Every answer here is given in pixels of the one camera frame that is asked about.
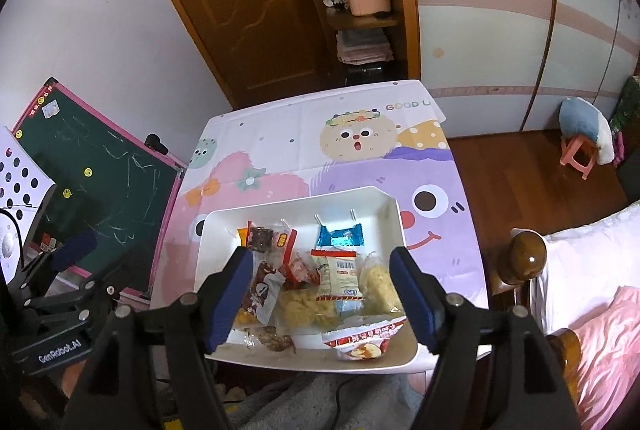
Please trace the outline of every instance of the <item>green chalkboard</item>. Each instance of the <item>green chalkboard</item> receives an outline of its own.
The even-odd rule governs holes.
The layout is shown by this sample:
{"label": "green chalkboard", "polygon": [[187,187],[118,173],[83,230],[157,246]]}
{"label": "green chalkboard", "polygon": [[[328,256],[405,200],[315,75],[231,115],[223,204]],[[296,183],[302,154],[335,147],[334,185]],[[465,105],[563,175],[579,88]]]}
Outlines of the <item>green chalkboard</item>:
{"label": "green chalkboard", "polygon": [[129,253],[130,288],[147,292],[158,238],[182,170],[49,79],[14,129],[56,190],[34,242],[64,243],[88,228],[98,247],[78,267],[94,272]]}

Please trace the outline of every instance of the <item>pink plastic stool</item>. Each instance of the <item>pink plastic stool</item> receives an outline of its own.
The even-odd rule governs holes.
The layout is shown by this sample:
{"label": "pink plastic stool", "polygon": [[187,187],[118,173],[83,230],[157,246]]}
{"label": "pink plastic stool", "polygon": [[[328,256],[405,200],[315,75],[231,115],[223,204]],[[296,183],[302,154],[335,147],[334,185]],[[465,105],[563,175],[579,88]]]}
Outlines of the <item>pink plastic stool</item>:
{"label": "pink plastic stool", "polygon": [[[598,154],[598,149],[593,144],[593,142],[586,136],[582,134],[578,134],[574,136],[569,144],[564,141],[564,137],[560,140],[562,145],[562,157],[560,158],[560,165],[564,166],[567,163],[574,167],[576,170],[582,172],[582,179],[587,179],[589,172],[593,168],[593,165],[596,163],[596,156]],[[581,165],[577,161],[574,160],[574,155],[578,152],[579,149],[582,149],[582,152],[590,155],[589,163],[587,166]]]}

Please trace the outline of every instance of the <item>cartoon tablecloth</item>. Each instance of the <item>cartoon tablecloth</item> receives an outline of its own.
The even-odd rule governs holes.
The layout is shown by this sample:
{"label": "cartoon tablecloth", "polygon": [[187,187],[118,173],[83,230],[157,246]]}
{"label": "cartoon tablecloth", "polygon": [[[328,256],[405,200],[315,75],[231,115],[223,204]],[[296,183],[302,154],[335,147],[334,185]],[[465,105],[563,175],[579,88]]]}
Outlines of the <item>cartoon tablecloth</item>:
{"label": "cartoon tablecloth", "polygon": [[280,100],[209,120],[162,246],[152,307],[192,291],[212,211],[374,185],[401,210],[420,269],[487,307],[482,260],[445,120],[417,80]]}

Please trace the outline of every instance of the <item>metal screw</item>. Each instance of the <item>metal screw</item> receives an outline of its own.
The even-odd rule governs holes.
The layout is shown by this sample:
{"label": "metal screw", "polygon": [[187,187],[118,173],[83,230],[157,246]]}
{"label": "metal screw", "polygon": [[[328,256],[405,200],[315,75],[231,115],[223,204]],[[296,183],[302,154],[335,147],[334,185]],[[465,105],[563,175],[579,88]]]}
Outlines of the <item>metal screw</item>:
{"label": "metal screw", "polygon": [[194,305],[198,301],[198,295],[195,293],[185,293],[180,297],[182,305]]}
{"label": "metal screw", "polygon": [[511,312],[513,312],[513,314],[516,315],[518,318],[526,318],[527,315],[529,314],[529,311],[527,311],[527,308],[522,305],[514,305],[511,308]]}
{"label": "metal screw", "polygon": [[465,298],[462,295],[459,295],[458,293],[449,293],[447,295],[447,303],[454,305],[456,307],[461,306],[465,301]]}
{"label": "metal screw", "polygon": [[126,318],[131,314],[131,307],[128,305],[120,305],[116,308],[116,317]]}

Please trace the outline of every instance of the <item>orange bow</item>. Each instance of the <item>orange bow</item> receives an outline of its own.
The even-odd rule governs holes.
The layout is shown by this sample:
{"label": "orange bow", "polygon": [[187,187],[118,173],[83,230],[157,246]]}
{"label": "orange bow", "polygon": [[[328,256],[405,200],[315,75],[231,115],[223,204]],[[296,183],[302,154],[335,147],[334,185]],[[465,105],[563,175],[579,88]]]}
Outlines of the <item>orange bow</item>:
{"label": "orange bow", "polygon": [[189,190],[184,196],[187,200],[187,204],[193,208],[200,204],[203,196],[213,195],[218,190],[220,190],[220,181],[217,179],[209,179],[209,181],[207,181],[202,187]]}

